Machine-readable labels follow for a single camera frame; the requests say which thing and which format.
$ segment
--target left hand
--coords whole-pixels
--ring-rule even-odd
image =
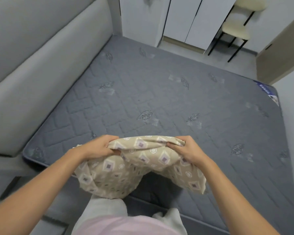
[[[111,155],[121,155],[121,151],[109,149],[109,142],[119,139],[118,136],[102,135],[86,144],[70,149],[82,156],[83,160],[106,157]]]

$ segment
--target quilted mattress cover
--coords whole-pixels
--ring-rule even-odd
[[[253,80],[112,36],[23,156],[49,166],[102,134],[191,135],[281,234],[294,234],[294,182],[281,109]],[[209,186],[199,195],[159,177],[145,175],[131,196],[227,231]]]

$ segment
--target beige chair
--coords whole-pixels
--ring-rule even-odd
[[[252,11],[252,13],[247,18],[247,20],[245,21],[244,24],[242,24],[241,22],[236,21],[236,20],[226,20],[227,17],[229,16],[229,14],[231,13],[231,11],[233,10],[234,6]],[[225,18],[225,20],[221,26],[222,33],[220,34],[219,38],[216,40],[216,42],[214,43],[210,52],[208,53],[208,55],[211,54],[211,52],[213,51],[213,49],[217,45],[218,41],[221,39],[221,37],[224,34],[228,34],[228,35],[231,35],[234,37],[233,40],[231,41],[231,43],[228,45],[228,47],[231,47],[231,45],[236,40],[236,38],[242,39],[243,43],[236,50],[236,52],[231,56],[231,58],[228,60],[228,62],[231,61],[231,59],[238,53],[238,51],[240,51],[240,49],[250,39],[250,34],[248,32],[246,24],[251,19],[251,17],[254,15],[255,11],[262,11],[262,10],[266,9],[266,7],[267,7],[266,2],[264,0],[236,0],[236,2],[234,3],[234,6],[231,8],[230,12],[228,13],[227,17]]]

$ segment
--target gray headboard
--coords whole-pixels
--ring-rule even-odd
[[[0,154],[22,148],[112,32],[107,0],[0,0]]]

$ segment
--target hand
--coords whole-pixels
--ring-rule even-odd
[[[183,140],[185,145],[181,147],[168,142],[167,146],[181,154],[188,162],[201,167],[206,159],[209,158],[191,136],[176,136],[176,138]]]
[[[109,142],[118,139],[118,136],[102,135],[86,144],[70,149],[81,155],[82,160],[106,157],[111,155],[121,155],[119,150],[109,149]]]

